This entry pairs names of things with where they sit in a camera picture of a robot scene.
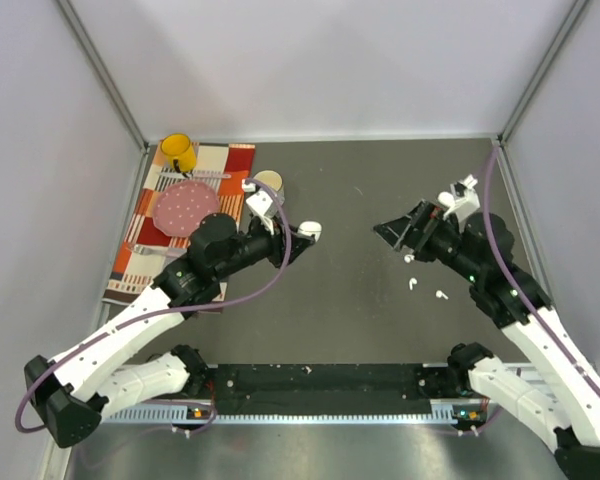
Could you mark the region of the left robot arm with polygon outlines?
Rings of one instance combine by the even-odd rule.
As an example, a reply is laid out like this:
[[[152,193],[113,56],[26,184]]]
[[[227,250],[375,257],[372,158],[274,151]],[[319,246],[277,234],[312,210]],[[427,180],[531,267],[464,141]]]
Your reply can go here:
[[[32,406],[58,447],[68,448],[123,409],[165,394],[200,394],[206,365],[191,347],[178,345],[142,365],[127,362],[161,334],[211,307],[226,278],[262,260],[282,271],[321,233],[318,222],[293,226],[282,216],[254,216],[246,231],[227,214],[206,216],[185,253],[120,314],[78,345],[25,364],[27,393],[21,403]]]

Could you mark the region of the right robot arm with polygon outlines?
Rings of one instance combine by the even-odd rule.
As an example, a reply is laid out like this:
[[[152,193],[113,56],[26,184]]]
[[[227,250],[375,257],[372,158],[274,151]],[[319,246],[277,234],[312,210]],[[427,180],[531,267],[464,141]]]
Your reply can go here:
[[[503,219],[473,211],[460,220],[426,200],[373,231],[414,260],[438,261],[469,283],[476,307],[525,355],[545,390],[511,372],[478,343],[459,344],[446,380],[456,394],[496,402],[534,433],[569,479],[600,479],[600,376],[578,350],[536,279],[513,261]]]

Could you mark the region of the white earbud charging case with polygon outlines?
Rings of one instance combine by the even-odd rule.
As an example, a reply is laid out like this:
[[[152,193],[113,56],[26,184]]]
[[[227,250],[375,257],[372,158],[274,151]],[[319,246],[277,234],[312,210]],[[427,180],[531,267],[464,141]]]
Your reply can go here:
[[[322,234],[322,225],[317,221],[306,220],[297,227],[297,232],[318,241]]]

